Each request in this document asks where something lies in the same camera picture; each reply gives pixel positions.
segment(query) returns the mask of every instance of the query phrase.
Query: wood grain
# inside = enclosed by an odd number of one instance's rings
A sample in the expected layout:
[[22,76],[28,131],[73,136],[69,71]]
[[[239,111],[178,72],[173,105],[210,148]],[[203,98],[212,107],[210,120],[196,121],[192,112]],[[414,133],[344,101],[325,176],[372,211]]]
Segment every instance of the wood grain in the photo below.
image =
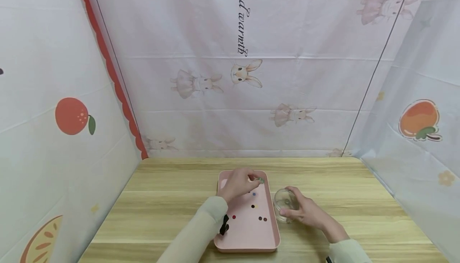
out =
[[[121,193],[80,263],[151,263],[215,195],[221,170],[264,170],[270,190],[297,186],[343,224],[374,263],[447,260],[356,158],[148,158]],[[200,262],[323,263],[324,236],[299,224],[279,223],[281,245],[272,254],[221,254],[212,242]]]

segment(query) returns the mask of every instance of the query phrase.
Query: bunny print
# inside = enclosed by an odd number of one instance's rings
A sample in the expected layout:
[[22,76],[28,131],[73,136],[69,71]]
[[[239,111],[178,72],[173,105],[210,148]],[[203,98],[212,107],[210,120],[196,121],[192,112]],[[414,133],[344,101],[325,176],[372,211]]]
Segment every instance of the bunny print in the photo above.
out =
[[271,113],[275,116],[270,117],[271,121],[275,121],[276,127],[281,127],[286,124],[288,121],[299,122],[305,120],[308,123],[314,123],[315,120],[308,116],[307,114],[316,110],[316,107],[308,109],[298,109],[293,105],[285,105],[281,103],[278,106],[278,109],[273,110]]
[[348,151],[345,151],[342,155],[342,150],[334,148],[333,151],[326,153],[326,155],[329,157],[350,157],[351,153]]
[[230,73],[231,81],[233,82],[233,84],[247,82],[249,83],[249,85],[262,88],[262,84],[257,78],[248,75],[249,72],[252,72],[259,68],[260,64],[262,64],[261,59],[254,60],[247,66],[240,66],[238,64],[234,64]]
[[361,0],[361,4],[364,6],[356,13],[361,15],[361,23],[363,25],[369,23],[376,24],[384,18],[390,20],[391,18],[396,17],[399,9],[401,9],[399,14],[404,19],[411,20],[414,18],[414,15],[407,6],[417,1],[418,0],[405,0],[404,2],[403,0]]
[[170,79],[171,83],[176,85],[175,87],[171,87],[171,90],[177,91],[184,99],[192,96],[195,92],[204,94],[206,91],[213,90],[217,93],[224,93],[220,87],[214,84],[221,78],[222,75],[220,74],[213,75],[211,78],[203,76],[195,77],[184,70],[179,70],[177,78]]
[[154,150],[177,150],[174,146],[171,145],[176,140],[174,137],[168,137],[165,139],[149,139],[147,136],[141,135],[141,138],[147,153],[150,153]]

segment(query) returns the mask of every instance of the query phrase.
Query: orange fruit print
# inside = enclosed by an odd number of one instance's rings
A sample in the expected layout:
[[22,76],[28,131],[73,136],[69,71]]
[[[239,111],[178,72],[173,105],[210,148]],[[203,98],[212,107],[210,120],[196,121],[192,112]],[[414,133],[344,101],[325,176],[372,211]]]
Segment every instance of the orange fruit print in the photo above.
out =
[[88,122],[89,133],[94,134],[96,121],[88,114],[86,106],[76,98],[61,99],[57,103],[54,115],[59,129],[68,135],[80,133]]
[[399,120],[399,132],[415,141],[441,141],[442,136],[436,126],[439,112],[431,100],[420,99],[409,105]]
[[62,215],[45,223],[27,243],[19,263],[49,263],[61,222]]

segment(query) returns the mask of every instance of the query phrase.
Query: person's left hand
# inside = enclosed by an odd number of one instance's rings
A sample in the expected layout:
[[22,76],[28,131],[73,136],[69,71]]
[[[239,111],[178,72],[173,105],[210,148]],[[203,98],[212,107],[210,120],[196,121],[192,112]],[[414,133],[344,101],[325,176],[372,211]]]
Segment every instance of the person's left hand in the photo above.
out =
[[217,192],[217,196],[225,199],[227,203],[238,196],[242,196],[260,185],[256,180],[257,175],[254,170],[249,168],[238,168],[232,171],[224,188]]

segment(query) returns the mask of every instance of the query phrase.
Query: beige sleeve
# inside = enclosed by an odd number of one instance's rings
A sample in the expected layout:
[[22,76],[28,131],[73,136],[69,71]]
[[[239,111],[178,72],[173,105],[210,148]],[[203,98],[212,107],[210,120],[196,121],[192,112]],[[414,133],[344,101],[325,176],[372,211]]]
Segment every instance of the beige sleeve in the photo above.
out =
[[209,197],[157,263],[197,263],[209,242],[219,233],[227,209],[222,197]]
[[372,263],[361,245],[353,239],[331,244],[329,257],[333,263]]

